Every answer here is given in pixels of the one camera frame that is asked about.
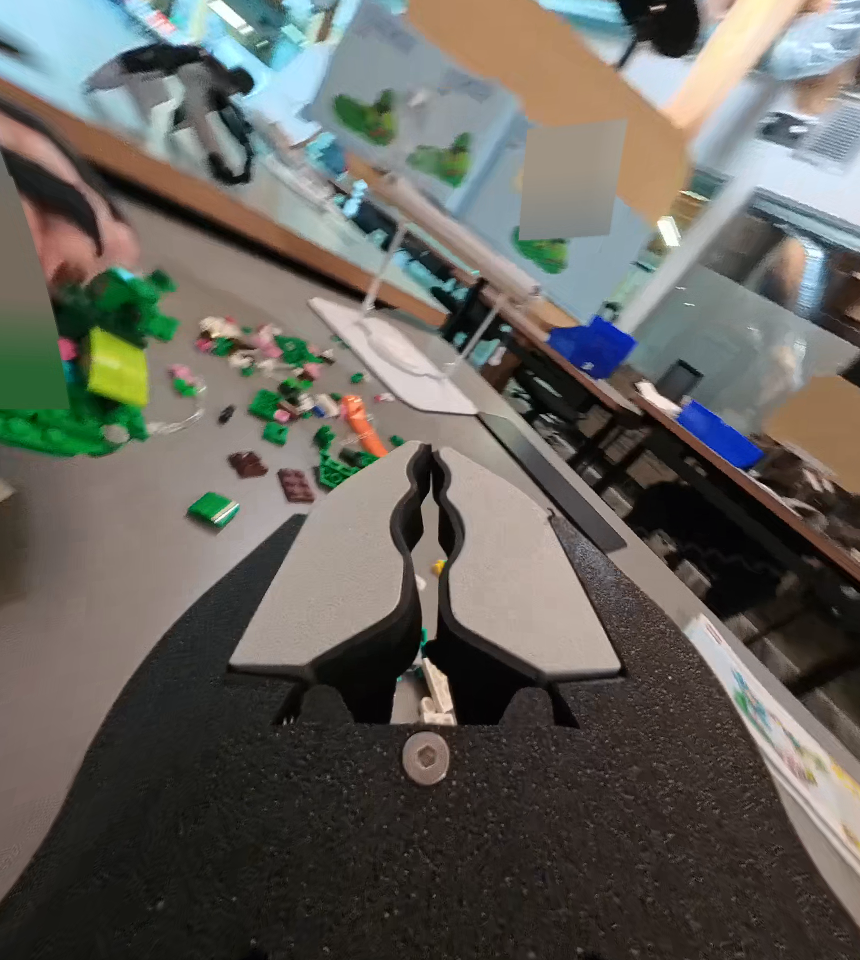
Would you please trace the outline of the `wall air vent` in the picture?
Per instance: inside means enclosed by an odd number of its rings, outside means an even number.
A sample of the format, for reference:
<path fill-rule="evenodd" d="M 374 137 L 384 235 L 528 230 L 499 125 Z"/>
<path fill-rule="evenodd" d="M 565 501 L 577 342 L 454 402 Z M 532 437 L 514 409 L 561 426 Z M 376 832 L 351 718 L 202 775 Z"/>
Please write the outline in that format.
<path fill-rule="evenodd" d="M 831 103 L 793 150 L 795 161 L 824 172 L 842 174 L 860 156 L 860 95 Z"/>

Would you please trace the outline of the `wooden-edged grey table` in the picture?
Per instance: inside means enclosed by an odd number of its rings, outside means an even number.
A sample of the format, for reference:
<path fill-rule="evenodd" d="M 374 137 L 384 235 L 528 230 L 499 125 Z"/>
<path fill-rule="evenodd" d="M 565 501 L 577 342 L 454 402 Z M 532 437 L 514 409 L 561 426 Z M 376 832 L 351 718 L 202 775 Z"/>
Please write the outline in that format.
<path fill-rule="evenodd" d="M 376 284 L 376 306 L 384 310 L 381 319 L 393 310 L 415 321 L 426 321 L 436 331 L 444 316 L 436 307 L 394 286 L 387 268 L 371 269 L 353 265 L 337 252 L 292 232 L 264 216 L 226 190 L 206 183 L 193 174 L 181 172 L 155 159 L 116 134 L 91 126 L 0 78 L 0 118 L 59 153 L 61 160 L 75 168 L 75 177 L 87 187 L 64 184 L 58 175 L 45 169 L 40 160 L 3 145 L 4 164 L 15 173 L 18 187 L 29 189 L 29 198 L 43 203 L 43 209 L 60 224 L 86 226 L 84 235 L 92 243 L 100 227 L 97 214 L 85 208 L 88 197 L 99 197 L 108 222 L 118 231 L 131 225 L 116 204 L 115 193 L 135 199 L 141 205 L 184 222 L 200 234 L 239 248 L 261 261 L 305 276 L 319 287 L 354 297 L 361 306 L 364 295 Z M 146 277 L 127 280 L 127 268 L 112 262 L 98 275 L 95 285 L 76 280 L 69 272 L 57 280 L 51 294 L 58 334 L 76 344 L 88 343 L 89 330 L 104 326 L 108 333 L 129 343 L 132 353 L 144 350 L 151 339 L 170 340 L 177 321 L 160 311 L 160 301 L 176 290 L 167 270 L 152 271 Z"/>
<path fill-rule="evenodd" d="M 680 426 L 637 387 L 629 400 L 649 428 L 646 448 L 800 579 L 827 575 L 860 594 L 860 561 L 784 501 Z"/>

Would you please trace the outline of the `black round disc fixture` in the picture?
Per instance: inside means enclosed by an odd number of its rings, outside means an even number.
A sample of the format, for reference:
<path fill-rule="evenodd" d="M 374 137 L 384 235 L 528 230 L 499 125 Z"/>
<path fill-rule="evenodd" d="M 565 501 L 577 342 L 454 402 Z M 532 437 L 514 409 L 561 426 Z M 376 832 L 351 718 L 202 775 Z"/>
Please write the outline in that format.
<path fill-rule="evenodd" d="M 697 1 L 618 1 L 617 5 L 631 38 L 616 62 L 616 70 L 628 64 L 640 45 L 649 44 L 665 58 L 680 59 L 689 55 L 700 40 Z"/>

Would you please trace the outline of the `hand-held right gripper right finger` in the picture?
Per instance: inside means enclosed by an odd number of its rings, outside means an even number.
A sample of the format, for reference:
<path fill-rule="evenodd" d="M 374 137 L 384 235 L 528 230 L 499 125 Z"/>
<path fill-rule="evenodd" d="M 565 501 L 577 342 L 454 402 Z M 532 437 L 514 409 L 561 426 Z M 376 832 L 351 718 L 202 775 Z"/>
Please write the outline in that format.
<path fill-rule="evenodd" d="M 528 689 L 546 693 L 560 719 L 561 686 L 610 681 L 623 665 L 556 516 L 451 447 L 433 452 L 432 476 L 446 561 L 428 653 L 457 723 L 496 725 Z"/>

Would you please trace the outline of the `orange brick separator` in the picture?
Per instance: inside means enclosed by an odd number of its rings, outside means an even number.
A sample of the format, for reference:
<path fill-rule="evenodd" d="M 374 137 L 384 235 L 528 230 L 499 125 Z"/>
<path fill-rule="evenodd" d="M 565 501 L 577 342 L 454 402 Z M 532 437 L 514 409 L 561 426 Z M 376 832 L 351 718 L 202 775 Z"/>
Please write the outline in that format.
<path fill-rule="evenodd" d="M 369 419 L 366 405 L 361 396 L 345 394 L 340 403 L 340 416 L 350 428 L 359 447 L 365 453 L 382 458 L 388 455 L 388 449 L 379 438 L 375 426 Z"/>

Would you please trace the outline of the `green curved lego brick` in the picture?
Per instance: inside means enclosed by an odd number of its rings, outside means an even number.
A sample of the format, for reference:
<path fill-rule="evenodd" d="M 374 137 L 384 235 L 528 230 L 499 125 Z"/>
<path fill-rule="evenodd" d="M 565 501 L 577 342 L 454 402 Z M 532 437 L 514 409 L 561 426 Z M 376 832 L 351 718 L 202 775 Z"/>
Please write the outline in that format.
<path fill-rule="evenodd" d="M 185 516 L 209 529 L 222 530 L 238 516 L 240 503 L 215 491 L 196 498 L 186 509 Z"/>

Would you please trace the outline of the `person's left hand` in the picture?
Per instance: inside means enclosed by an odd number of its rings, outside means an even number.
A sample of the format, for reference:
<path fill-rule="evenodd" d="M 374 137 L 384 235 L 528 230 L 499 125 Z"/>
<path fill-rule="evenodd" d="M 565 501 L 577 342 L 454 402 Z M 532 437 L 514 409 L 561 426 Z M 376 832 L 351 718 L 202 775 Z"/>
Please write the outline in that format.
<path fill-rule="evenodd" d="M 136 233 L 104 180 L 36 115 L 2 99 L 0 151 L 50 292 L 136 268 Z"/>

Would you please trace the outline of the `clear curved lego piece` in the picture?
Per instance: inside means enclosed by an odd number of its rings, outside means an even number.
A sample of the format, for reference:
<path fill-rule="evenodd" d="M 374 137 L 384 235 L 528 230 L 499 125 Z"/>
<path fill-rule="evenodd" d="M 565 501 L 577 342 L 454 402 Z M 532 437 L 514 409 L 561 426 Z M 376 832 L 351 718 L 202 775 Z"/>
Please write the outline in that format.
<path fill-rule="evenodd" d="M 148 438 L 158 438 L 172 436 L 182 432 L 190 426 L 195 425 L 206 413 L 206 408 L 201 404 L 196 404 L 194 411 L 179 421 L 154 421 L 146 420 L 146 431 Z"/>

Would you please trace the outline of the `printed paper leaflet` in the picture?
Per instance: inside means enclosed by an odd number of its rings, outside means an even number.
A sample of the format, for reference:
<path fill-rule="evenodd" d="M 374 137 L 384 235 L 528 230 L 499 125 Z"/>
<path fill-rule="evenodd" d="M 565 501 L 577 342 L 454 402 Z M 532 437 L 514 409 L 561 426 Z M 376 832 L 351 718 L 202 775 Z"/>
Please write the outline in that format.
<path fill-rule="evenodd" d="M 766 691 L 709 618 L 696 616 L 684 632 L 741 716 L 775 781 L 860 877 L 858 781 Z"/>

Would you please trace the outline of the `blue storage bin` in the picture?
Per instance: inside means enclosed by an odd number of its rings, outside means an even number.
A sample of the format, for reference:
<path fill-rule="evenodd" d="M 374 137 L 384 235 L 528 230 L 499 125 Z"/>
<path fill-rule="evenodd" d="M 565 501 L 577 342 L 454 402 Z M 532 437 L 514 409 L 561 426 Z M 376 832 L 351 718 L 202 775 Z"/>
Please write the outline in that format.
<path fill-rule="evenodd" d="M 550 349 L 594 379 L 609 379 L 637 346 L 636 338 L 614 322 L 595 315 L 589 323 L 553 329 Z"/>
<path fill-rule="evenodd" d="M 752 440 L 694 399 L 680 408 L 676 422 L 737 470 L 750 471 L 765 456 L 764 450 Z"/>

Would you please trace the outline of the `lego instruction booklet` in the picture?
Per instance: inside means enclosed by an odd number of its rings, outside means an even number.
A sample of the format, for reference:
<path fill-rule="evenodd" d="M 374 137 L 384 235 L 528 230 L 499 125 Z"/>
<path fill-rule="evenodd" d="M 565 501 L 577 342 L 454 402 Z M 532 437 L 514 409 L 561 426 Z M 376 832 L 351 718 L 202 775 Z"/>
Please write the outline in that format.
<path fill-rule="evenodd" d="M 459 66 L 385 2 L 357 4 L 305 114 L 346 154 L 415 188 L 539 284 L 607 280 L 652 234 L 614 198 L 591 215 L 588 233 L 524 239 L 513 181 L 534 124 L 520 100 Z"/>

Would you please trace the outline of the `pastel colourful lego piece pile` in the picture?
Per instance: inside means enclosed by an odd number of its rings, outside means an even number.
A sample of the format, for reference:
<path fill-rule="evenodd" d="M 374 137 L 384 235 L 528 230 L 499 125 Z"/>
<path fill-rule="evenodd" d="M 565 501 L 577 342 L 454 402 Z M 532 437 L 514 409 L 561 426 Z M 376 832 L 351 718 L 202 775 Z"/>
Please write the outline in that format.
<path fill-rule="evenodd" d="M 428 588 L 438 585 L 446 563 L 445 557 L 439 557 L 432 562 L 428 573 L 415 576 L 421 610 L 420 639 L 411 664 L 395 682 L 390 710 L 392 725 L 428 723 L 445 727 L 457 724 L 449 678 L 427 652 L 436 637 L 432 620 L 437 613 L 436 601 L 430 597 Z"/>

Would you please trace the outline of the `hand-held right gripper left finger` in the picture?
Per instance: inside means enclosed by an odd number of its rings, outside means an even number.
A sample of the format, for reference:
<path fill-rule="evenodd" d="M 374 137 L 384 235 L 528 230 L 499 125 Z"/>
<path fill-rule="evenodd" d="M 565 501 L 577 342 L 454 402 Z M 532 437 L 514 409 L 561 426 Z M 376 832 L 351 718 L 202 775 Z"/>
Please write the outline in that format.
<path fill-rule="evenodd" d="M 413 551 L 432 448 L 416 440 L 354 474 L 305 517 L 230 656 L 231 672 L 337 690 L 355 721 L 389 724 L 423 636 Z"/>

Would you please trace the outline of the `black tablet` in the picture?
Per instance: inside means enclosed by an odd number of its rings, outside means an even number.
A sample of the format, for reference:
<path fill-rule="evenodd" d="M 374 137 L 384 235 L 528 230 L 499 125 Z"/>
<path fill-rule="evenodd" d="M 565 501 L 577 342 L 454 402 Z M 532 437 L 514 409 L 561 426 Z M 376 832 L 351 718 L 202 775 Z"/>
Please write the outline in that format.
<path fill-rule="evenodd" d="M 683 359 L 677 359 L 653 384 L 657 394 L 677 406 L 690 397 L 695 388 L 704 379 L 704 374 L 696 366 Z"/>

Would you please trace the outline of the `mostly green lego piece pile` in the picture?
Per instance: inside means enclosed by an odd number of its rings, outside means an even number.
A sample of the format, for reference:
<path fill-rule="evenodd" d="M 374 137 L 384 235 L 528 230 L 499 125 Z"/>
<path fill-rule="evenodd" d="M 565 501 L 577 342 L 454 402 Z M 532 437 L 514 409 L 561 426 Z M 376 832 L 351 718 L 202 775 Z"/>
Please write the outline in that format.
<path fill-rule="evenodd" d="M 311 484 L 330 493 L 360 474 L 381 458 L 366 453 L 341 417 L 340 400 L 356 395 L 364 402 L 368 418 L 388 453 L 403 445 L 403 438 L 379 433 L 373 411 L 375 404 L 390 403 L 394 395 L 378 390 L 366 399 L 365 387 L 372 378 L 362 369 L 353 369 L 341 390 L 328 389 L 330 375 L 339 373 L 339 349 L 348 345 L 336 335 L 322 346 L 265 323 L 245 326 L 230 316 L 206 316 L 197 324 L 194 350 L 210 357 L 244 380 L 249 393 L 236 406 L 239 415 L 259 431 L 262 446 L 256 452 L 270 469 L 270 455 L 282 453 L 298 438 L 309 444 L 311 462 L 306 466 L 286 463 L 279 469 L 303 471 Z M 223 405 L 215 414 L 228 406 Z"/>

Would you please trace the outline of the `green lego build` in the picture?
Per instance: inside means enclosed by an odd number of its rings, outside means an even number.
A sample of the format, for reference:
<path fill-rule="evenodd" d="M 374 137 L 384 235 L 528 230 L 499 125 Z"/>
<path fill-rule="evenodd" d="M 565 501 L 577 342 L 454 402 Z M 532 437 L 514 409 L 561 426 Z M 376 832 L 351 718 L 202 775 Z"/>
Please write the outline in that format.
<path fill-rule="evenodd" d="M 56 295 L 54 317 L 67 387 L 64 410 L 0 410 L 0 445 L 68 459 L 104 457 L 102 426 L 119 424 L 130 442 L 148 438 L 146 349 L 170 342 L 180 323 L 160 302 L 177 289 L 161 269 L 134 273 L 116 267 Z"/>

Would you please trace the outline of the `silver ventilation duct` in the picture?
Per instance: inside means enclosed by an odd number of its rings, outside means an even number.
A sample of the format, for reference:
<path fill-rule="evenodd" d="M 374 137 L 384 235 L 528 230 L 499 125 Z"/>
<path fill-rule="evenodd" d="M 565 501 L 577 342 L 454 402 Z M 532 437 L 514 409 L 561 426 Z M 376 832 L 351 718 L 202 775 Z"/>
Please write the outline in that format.
<path fill-rule="evenodd" d="M 795 82 L 859 61 L 860 1 L 830 1 L 796 18 L 756 69 L 779 82 Z"/>

